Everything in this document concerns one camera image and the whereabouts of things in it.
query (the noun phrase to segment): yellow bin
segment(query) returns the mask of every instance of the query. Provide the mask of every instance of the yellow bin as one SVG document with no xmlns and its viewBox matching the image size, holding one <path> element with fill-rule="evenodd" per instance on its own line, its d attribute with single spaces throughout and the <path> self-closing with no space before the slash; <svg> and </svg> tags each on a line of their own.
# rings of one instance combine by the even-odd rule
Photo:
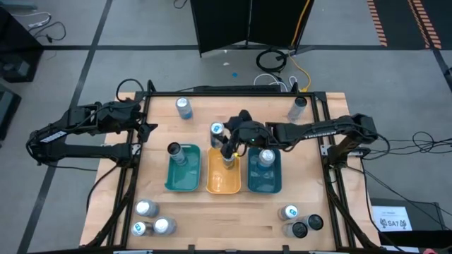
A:
<svg viewBox="0 0 452 254">
<path fill-rule="evenodd" d="M 234 160 L 234 166 L 226 169 L 223 166 L 219 149 L 210 148 L 207 153 L 207 186 L 208 192 L 213 194 L 234 194 L 240 191 L 240 158 Z"/>
</svg>

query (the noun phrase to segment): wooden tabletop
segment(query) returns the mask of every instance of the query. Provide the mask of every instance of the wooden tabletop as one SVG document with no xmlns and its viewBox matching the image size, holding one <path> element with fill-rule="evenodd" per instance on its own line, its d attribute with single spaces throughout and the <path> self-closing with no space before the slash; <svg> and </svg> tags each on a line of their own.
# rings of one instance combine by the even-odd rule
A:
<svg viewBox="0 0 452 254">
<path fill-rule="evenodd" d="M 331 118 L 348 115 L 343 93 L 328 93 L 328 108 Z M 123 93 L 122 97 L 131 97 Z M 247 188 L 247 156 L 242 158 L 242 188 L 232 195 L 215 195 L 206 190 L 207 150 L 210 148 L 209 128 L 212 122 L 226 122 L 241 109 L 247 109 L 253 120 L 265 123 L 288 122 L 287 113 L 293 97 L 188 97 L 194 111 L 192 119 L 179 117 L 176 97 L 153 97 L 150 101 L 148 123 L 159 126 L 150 134 L 144 144 L 141 165 L 136 186 L 135 201 L 147 198 L 160 205 L 160 215 L 173 217 L 177 231 L 171 236 L 136 237 L 129 234 L 127 248 L 130 249 L 187 249 L 194 244 L 196 250 L 335 250 L 328 200 L 323 183 L 321 158 L 316 139 L 300 142 L 293 151 L 282 152 L 282 190 L 277 194 L 252 193 Z M 313 123 L 311 102 L 308 102 L 298 124 Z M 335 137 L 337 142 L 342 136 Z M 126 133 L 108 134 L 105 143 L 124 143 Z M 165 188 L 169 155 L 167 146 L 171 142 L 193 143 L 201 149 L 201 178 L 194 192 L 175 193 Z M 349 158 L 351 167 L 360 168 L 358 158 Z M 101 159 L 97 179 L 114 163 Z M 350 214 L 364 233 L 379 245 L 379 237 L 367 214 L 364 178 L 362 174 L 343 169 Z M 81 244 L 94 238 L 112 213 L 117 190 L 119 170 L 105 178 L 91 197 L 90 209 L 81 236 Z M 284 205 L 294 204 L 300 216 L 319 214 L 325 225 L 320 231 L 310 231 L 303 239 L 283 235 L 284 222 L 277 216 L 277 210 Z M 338 212 L 343 245 L 347 245 L 343 219 Z M 153 222 L 153 219 L 133 214 L 134 222 Z M 116 243 L 119 242 L 123 217 L 118 221 Z"/>
</svg>

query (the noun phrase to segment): orange striped tape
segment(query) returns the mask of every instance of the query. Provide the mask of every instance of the orange striped tape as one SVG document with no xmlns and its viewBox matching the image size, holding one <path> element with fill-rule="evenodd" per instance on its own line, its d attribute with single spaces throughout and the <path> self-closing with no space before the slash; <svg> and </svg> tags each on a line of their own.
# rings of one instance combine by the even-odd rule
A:
<svg viewBox="0 0 452 254">
<path fill-rule="evenodd" d="M 379 15 L 376 12 L 374 0 L 367 0 L 367 5 L 369 6 L 370 15 L 372 17 L 372 20 L 374 21 L 375 30 L 376 30 L 376 34 L 379 37 L 380 45 L 387 47 L 388 41 L 386 40 L 386 36 L 384 34 L 384 29 L 383 29 L 383 26 L 381 25 Z"/>
<path fill-rule="evenodd" d="M 424 28 L 422 27 L 421 20 L 417 17 L 416 10 L 415 10 L 415 6 L 416 6 L 416 8 L 422 8 L 422 10 L 423 10 L 422 5 L 420 5 L 420 0 L 407 0 L 407 1 L 408 1 L 408 4 L 410 5 L 411 12 L 412 12 L 413 16 L 415 17 L 416 24 L 419 28 L 419 31 L 422 34 L 422 38 L 424 39 L 425 48 L 428 49 L 428 48 L 430 48 L 430 42 L 427 39 L 427 35 L 425 34 Z"/>
<path fill-rule="evenodd" d="M 425 26 L 425 30 L 427 30 L 427 34 L 432 40 L 434 47 L 436 47 L 437 49 L 441 49 L 441 40 L 437 36 L 433 24 L 429 19 L 429 15 L 427 14 L 427 12 L 424 9 L 424 6 L 422 5 L 422 2 L 420 0 L 412 0 L 412 2 L 415 4 L 417 14 L 419 14 L 419 17 L 421 18 L 421 21 Z"/>
</svg>

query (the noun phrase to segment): black bottle cap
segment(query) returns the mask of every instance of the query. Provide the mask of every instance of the black bottle cap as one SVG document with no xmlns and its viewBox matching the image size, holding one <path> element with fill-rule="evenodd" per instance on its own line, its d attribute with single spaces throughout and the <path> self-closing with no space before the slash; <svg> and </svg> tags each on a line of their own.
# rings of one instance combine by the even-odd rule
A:
<svg viewBox="0 0 452 254">
<path fill-rule="evenodd" d="M 168 145 L 167 150 L 171 155 L 176 155 L 181 150 L 181 145 L 177 142 L 173 142 Z"/>
<path fill-rule="evenodd" d="M 306 99 L 304 97 L 297 97 L 295 99 L 295 104 L 298 107 L 305 107 L 308 104 L 308 101 L 306 101 Z"/>
<path fill-rule="evenodd" d="M 308 224 L 313 230 L 320 230 L 323 228 L 323 219 L 317 214 L 309 216 Z"/>
<path fill-rule="evenodd" d="M 308 227 L 303 222 L 295 222 L 292 225 L 292 232 L 297 238 L 304 238 L 308 234 Z"/>
</svg>

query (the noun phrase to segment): bottle cap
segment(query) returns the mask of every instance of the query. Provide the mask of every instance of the bottle cap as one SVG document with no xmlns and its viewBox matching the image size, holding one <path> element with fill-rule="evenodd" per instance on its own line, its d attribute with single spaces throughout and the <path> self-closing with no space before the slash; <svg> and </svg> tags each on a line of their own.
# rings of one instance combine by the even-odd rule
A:
<svg viewBox="0 0 452 254">
<path fill-rule="evenodd" d="M 142 236 L 146 232 L 146 225 L 143 222 L 136 222 L 132 226 L 132 234 L 134 236 Z"/>
<path fill-rule="evenodd" d="M 306 99 L 304 97 L 297 97 L 295 99 L 295 104 L 298 107 L 305 107 L 308 104 L 308 101 L 306 101 Z"/>
<path fill-rule="evenodd" d="M 259 158 L 262 162 L 273 163 L 275 161 L 275 152 L 272 150 L 262 150 Z"/>
<path fill-rule="evenodd" d="M 135 211 L 139 215 L 145 214 L 146 212 L 148 212 L 149 211 L 148 201 L 141 200 L 140 202 L 138 202 L 135 206 Z"/>
<path fill-rule="evenodd" d="M 222 123 L 212 123 L 210 126 L 210 131 L 213 134 L 221 134 L 223 132 L 223 124 Z"/>
<path fill-rule="evenodd" d="M 308 234 L 308 227 L 303 222 L 295 222 L 292 225 L 292 232 L 297 238 L 304 238 Z"/>
<path fill-rule="evenodd" d="M 177 155 L 177 153 L 181 150 L 181 145 L 177 142 L 173 142 L 168 145 L 167 150 L 171 155 Z"/>
<path fill-rule="evenodd" d="M 313 230 L 320 230 L 323 228 L 323 219 L 317 214 L 309 216 L 308 225 Z"/>
<path fill-rule="evenodd" d="M 186 98 L 179 98 L 176 101 L 176 105 L 178 107 L 185 107 L 188 103 L 189 103 L 189 101 Z"/>
<path fill-rule="evenodd" d="M 293 219 L 296 216 L 298 216 L 298 209 L 294 205 L 288 205 L 287 207 L 285 207 L 284 213 L 285 213 L 287 218 Z"/>
<path fill-rule="evenodd" d="M 154 231 L 155 233 L 163 234 L 166 232 L 166 230 L 168 230 L 168 226 L 168 220 L 166 220 L 165 218 L 160 218 L 154 223 Z"/>
</svg>

